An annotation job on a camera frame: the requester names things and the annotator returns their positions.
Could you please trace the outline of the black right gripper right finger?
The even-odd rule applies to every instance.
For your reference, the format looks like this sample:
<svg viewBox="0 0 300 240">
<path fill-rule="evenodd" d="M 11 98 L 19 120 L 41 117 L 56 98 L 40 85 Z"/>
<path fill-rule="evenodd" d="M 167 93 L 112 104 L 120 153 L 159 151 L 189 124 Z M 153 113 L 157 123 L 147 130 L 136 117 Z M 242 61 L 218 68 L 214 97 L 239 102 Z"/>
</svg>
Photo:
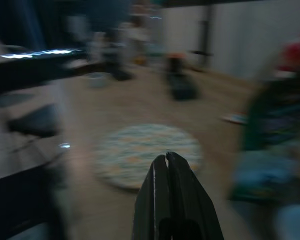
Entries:
<svg viewBox="0 0 300 240">
<path fill-rule="evenodd" d="M 173 240 L 224 240 L 214 204 L 185 158 L 166 154 Z"/>
</svg>

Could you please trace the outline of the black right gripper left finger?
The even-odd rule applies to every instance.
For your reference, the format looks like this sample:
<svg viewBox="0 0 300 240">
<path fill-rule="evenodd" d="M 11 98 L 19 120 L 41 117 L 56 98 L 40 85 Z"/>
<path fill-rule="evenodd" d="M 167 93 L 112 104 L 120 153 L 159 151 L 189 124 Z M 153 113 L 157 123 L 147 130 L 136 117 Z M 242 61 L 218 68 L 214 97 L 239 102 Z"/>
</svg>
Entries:
<svg viewBox="0 0 300 240">
<path fill-rule="evenodd" d="M 166 157 L 151 163 L 134 204 L 132 240 L 170 240 L 170 195 Z"/>
</svg>

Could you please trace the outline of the black low table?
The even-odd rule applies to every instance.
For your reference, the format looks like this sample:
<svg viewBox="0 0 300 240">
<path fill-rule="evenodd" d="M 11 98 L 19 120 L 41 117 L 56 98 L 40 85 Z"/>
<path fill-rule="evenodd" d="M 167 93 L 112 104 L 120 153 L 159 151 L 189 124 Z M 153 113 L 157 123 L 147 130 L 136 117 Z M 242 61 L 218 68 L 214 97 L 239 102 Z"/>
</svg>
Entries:
<svg viewBox="0 0 300 240">
<path fill-rule="evenodd" d="M 66 64 L 86 56 L 82 49 L 68 48 L 25 53 L 22 58 L 0 62 L 0 95 L 68 77 L 74 71 Z"/>
</svg>

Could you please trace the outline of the round patterned floor rug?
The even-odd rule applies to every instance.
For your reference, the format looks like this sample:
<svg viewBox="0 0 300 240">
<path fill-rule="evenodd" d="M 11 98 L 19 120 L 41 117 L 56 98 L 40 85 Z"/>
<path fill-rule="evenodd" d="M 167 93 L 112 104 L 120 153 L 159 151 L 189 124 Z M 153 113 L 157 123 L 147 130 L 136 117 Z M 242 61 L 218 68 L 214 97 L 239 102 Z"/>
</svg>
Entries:
<svg viewBox="0 0 300 240">
<path fill-rule="evenodd" d="M 153 160 L 167 152 L 185 158 L 196 172 L 204 153 L 200 143 L 181 128 L 163 124 L 137 124 L 106 137 L 95 148 L 95 173 L 112 186 L 139 190 Z"/>
</svg>

